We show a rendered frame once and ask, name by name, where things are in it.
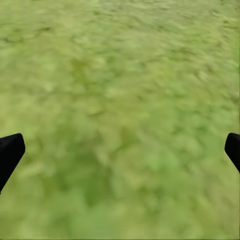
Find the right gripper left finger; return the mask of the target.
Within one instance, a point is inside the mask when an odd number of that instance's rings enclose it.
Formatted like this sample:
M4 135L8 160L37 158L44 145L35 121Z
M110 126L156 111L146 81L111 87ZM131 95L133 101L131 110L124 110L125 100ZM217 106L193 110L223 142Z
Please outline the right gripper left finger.
M21 133L0 138L0 192L26 151Z

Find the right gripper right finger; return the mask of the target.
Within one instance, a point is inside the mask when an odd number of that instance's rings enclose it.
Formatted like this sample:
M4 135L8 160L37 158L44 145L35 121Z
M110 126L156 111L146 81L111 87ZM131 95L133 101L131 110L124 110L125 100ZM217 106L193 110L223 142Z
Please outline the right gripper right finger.
M224 150L240 172L240 135L229 133Z

